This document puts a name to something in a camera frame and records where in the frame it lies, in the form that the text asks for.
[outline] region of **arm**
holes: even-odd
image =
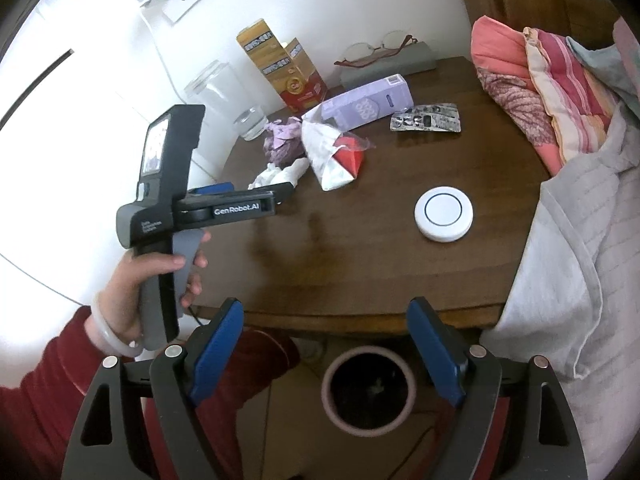
[[[205,234],[203,241],[210,238]],[[207,265],[198,253],[194,263]],[[100,311],[114,334],[124,342],[140,337],[138,287],[156,274],[174,272],[184,258],[170,254],[145,254],[132,258],[127,253],[99,295]],[[200,277],[190,277],[184,307],[202,290]],[[88,307],[80,308],[60,336],[45,348],[36,369],[25,376],[20,387],[0,388],[0,426],[11,435],[10,452],[20,452],[42,478],[59,479],[78,411],[95,371],[107,354],[115,354],[97,329]],[[0,439],[0,457],[9,444]]]

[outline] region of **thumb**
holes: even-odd
[[[183,268],[185,262],[185,257],[181,254],[142,254],[129,262],[123,278],[133,286],[141,285],[152,276]]]

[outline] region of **red pants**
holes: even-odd
[[[242,480],[242,457],[236,438],[236,413],[300,361],[293,341],[281,334],[247,330],[220,377],[215,393],[196,413],[211,446],[231,480]],[[146,428],[162,480],[177,480],[158,422],[156,406],[146,406]]]

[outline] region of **hand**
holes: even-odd
[[[204,233],[203,242],[211,240],[209,232]],[[194,265],[204,269],[208,261],[202,251],[198,251],[193,260]],[[138,298],[140,285],[148,278],[158,274],[175,272],[185,266],[184,256],[180,254],[150,253],[133,257],[132,251],[127,251],[113,271],[109,283],[98,293],[97,301],[100,312],[113,333],[125,344],[142,336],[140,314],[138,312]],[[191,273],[187,291],[180,302],[184,308],[193,303],[196,296],[202,292],[202,280],[197,273]],[[87,334],[92,342],[103,349],[101,342],[94,340],[97,329],[92,317],[85,323]]]

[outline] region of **wooden tabletop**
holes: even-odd
[[[353,183],[324,192],[309,169],[276,216],[212,228],[201,305],[235,296],[249,324],[397,333],[409,301],[425,296],[457,327],[497,322],[548,174],[468,60],[406,79],[416,104],[457,104],[462,132],[393,133],[389,118],[358,128],[376,147]],[[246,189],[265,166],[262,141],[239,139],[223,180]],[[472,202],[457,242],[427,240],[415,225],[416,201],[436,186]]]

